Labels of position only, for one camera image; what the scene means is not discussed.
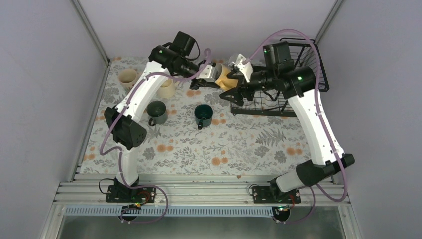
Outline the yellow mug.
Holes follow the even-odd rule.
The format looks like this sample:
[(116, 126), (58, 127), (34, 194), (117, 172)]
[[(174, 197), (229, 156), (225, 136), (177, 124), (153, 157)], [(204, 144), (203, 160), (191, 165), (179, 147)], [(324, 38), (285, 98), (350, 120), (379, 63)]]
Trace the yellow mug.
[(215, 83), (223, 90), (228, 91), (232, 88), (235, 88), (238, 84), (238, 79), (231, 79), (227, 75), (231, 70), (221, 63), (216, 64), (217, 77)]

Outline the short cream mug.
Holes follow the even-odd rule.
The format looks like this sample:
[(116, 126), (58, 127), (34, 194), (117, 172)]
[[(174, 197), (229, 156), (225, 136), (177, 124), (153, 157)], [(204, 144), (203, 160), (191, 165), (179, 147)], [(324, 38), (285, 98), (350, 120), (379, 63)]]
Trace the short cream mug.
[(176, 86), (172, 79), (168, 78), (157, 90), (157, 96), (160, 98), (173, 97), (176, 92)]

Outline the teal green mug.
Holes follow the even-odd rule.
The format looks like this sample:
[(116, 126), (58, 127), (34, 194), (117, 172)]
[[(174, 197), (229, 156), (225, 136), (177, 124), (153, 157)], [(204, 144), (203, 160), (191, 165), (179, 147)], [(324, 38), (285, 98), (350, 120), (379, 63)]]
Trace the teal green mug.
[(211, 125), (213, 109), (210, 105), (200, 104), (194, 109), (194, 117), (197, 124), (197, 129), (202, 130), (203, 128)]

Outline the dark grey mug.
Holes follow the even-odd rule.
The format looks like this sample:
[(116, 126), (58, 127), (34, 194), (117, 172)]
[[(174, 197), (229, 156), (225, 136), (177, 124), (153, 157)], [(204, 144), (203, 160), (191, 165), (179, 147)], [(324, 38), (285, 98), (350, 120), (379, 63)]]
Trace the dark grey mug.
[(162, 125), (168, 119), (167, 108), (162, 101), (150, 102), (146, 110), (150, 117), (148, 121), (149, 126)]

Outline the tall floral cream mug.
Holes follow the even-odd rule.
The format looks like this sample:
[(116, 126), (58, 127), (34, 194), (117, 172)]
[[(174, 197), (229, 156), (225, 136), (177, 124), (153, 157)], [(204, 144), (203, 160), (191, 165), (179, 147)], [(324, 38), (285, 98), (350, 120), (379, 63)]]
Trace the tall floral cream mug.
[(123, 88), (128, 92), (136, 84), (139, 76), (136, 70), (134, 69), (124, 69), (118, 75), (118, 80)]

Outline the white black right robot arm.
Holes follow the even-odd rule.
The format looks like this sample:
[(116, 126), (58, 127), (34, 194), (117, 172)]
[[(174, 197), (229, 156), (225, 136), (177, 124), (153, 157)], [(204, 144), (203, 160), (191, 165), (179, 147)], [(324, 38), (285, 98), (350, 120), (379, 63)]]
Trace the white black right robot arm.
[(251, 101), (258, 90), (276, 90), (291, 106), (308, 142), (311, 157), (294, 170), (270, 181), (270, 198), (283, 202), (299, 188), (318, 185), (336, 173), (345, 174), (355, 159), (344, 152), (329, 125), (320, 98), (321, 66), (297, 66), (291, 56), (290, 44), (282, 41), (263, 46), (265, 66), (255, 66), (241, 54), (229, 60), (227, 77), (236, 85), (220, 97), (238, 106)]

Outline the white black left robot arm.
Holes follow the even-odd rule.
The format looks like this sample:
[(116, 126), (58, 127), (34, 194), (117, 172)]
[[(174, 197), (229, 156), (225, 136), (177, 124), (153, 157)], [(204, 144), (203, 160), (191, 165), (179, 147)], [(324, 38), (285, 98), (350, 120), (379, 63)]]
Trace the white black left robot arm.
[(209, 48), (204, 50), (205, 61), (201, 65), (188, 58), (194, 44), (194, 38), (179, 31), (172, 42), (153, 48), (143, 73), (128, 95), (105, 110), (108, 131), (100, 146), (100, 154), (118, 152), (118, 173), (113, 188), (119, 190), (118, 194), (127, 202), (138, 196), (137, 163), (129, 155), (146, 138), (146, 129), (139, 125), (139, 121), (147, 105), (166, 80), (200, 79), (211, 63)]

